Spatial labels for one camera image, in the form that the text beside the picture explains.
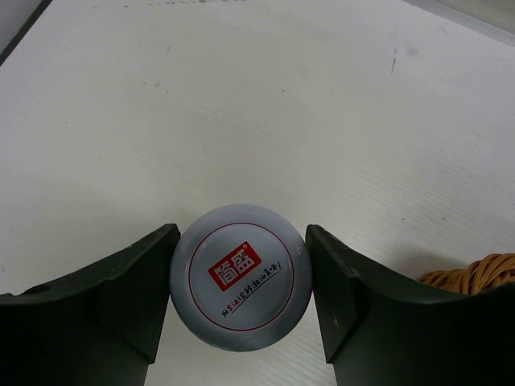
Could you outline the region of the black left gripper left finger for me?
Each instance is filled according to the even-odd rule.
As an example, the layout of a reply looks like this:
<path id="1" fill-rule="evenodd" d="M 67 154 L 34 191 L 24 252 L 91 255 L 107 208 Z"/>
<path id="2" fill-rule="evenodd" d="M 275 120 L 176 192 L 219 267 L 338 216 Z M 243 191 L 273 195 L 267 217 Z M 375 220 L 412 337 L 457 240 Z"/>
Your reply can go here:
<path id="1" fill-rule="evenodd" d="M 165 224 L 73 273 L 1 296 L 3 385 L 143 385 L 179 241 Z"/>

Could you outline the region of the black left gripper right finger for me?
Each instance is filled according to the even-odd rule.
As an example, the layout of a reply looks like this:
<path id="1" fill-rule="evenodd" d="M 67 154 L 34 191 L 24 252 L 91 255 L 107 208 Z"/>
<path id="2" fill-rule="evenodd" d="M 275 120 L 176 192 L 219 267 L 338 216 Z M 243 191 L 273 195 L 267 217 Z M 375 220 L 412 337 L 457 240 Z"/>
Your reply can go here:
<path id="1" fill-rule="evenodd" d="M 514 286 L 422 284 L 306 230 L 323 349 L 340 385 L 511 385 Z"/>

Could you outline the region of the grey lid sauce jar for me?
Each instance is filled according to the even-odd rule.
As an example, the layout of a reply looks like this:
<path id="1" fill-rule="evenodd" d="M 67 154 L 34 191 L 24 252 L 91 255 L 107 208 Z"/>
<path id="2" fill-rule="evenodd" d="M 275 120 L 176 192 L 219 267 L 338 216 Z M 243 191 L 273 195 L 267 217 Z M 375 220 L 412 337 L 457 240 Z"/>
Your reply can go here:
<path id="1" fill-rule="evenodd" d="M 227 351 L 256 351 L 287 336 L 311 298 L 312 268 L 296 228 L 270 209 L 213 209 L 179 238 L 173 305 L 191 333 Z"/>

